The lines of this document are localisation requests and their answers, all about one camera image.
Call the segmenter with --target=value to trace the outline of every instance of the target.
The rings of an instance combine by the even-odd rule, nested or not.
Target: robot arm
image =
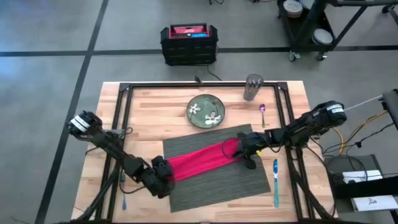
[[[344,105],[335,101],[319,104],[313,110],[304,113],[284,128],[265,130],[264,133],[238,133],[240,142],[233,157],[245,159],[248,169],[255,169],[251,159],[256,151],[266,147],[303,147],[312,135],[322,135],[330,128],[342,125],[347,120]]]
[[[173,188],[172,168],[162,156],[152,160],[150,166],[143,158],[123,151],[121,138],[111,131],[102,129],[102,120],[92,112],[83,111],[68,122],[69,133],[82,141],[89,141],[102,148],[121,164],[127,176],[142,182],[152,196],[163,198]]]

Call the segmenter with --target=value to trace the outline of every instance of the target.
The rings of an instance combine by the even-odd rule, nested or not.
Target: black case
[[[181,26],[206,26],[209,37],[170,39],[170,28]],[[166,27],[160,33],[162,53],[167,65],[209,65],[216,61],[217,29],[207,24],[180,24]]]

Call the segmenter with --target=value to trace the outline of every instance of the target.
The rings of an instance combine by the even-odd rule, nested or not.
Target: concrete floor
[[[101,0],[0,1],[0,52],[86,50]],[[338,33],[358,10],[328,7]],[[367,9],[341,46],[398,45],[398,25],[381,7]],[[275,2],[252,4],[226,0],[109,0],[96,50],[159,49],[159,32],[178,23],[207,22],[219,30],[219,47],[286,47]],[[327,100],[346,106],[398,86],[398,51],[330,52],[323,62],[305,54],[291,63],[287,53],[219,54],[210,69],[223,80],[244,80],[250,73],[266,80],[303,80],[312,107]],[[84,56],[0,57],[0,223],[11,216],[32,223],[39,208],[55,150]],[[88,67],[77,111],[95,110],[102,82],[214,80],[203,67],[169,67],[161,55],[94,56]],[[374,101],[349,111],[340,130],[347,136],[378,113]],[[358,138],[390,123],[388,116],[369,124]],[[352,155],[375,154],[384,173],[397,172],[394,128],[366,141]],[[336,144],[334,133],[322,137]],[[86,144],[69,139],[46,223],[70,218]],[[392,223],[386,212],[339,213],[344,220]]]

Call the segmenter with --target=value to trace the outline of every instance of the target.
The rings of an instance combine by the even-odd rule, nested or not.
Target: flower
[[[189,113],[196,114],[197,111],[200,111],[200,107],[198,107],[197,104],[194,104],[193,106],[191,106],[191,108],[189,108]]]
[[[218,124],[221,120],[221,116],[216,116],[216,112],[213,111],[210,115],[206,114],[205,119],[205,124]]]

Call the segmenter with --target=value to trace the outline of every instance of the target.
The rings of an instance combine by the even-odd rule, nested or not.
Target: plate
[[[294,0],[284,1],[284,8],[287,11],[287,14],[301,14],[303,11],[303,6]]]
[[[221,100],[210,94],[194,97],[187,106],[189,122],[199,128],[214,128],[225,116],[225,107]]]
[[[331,36],[331,34],[324,29],[316,29],[313,33],[313,38],[319,44],[331,44],[331,42],[333,41],[333,37]]]

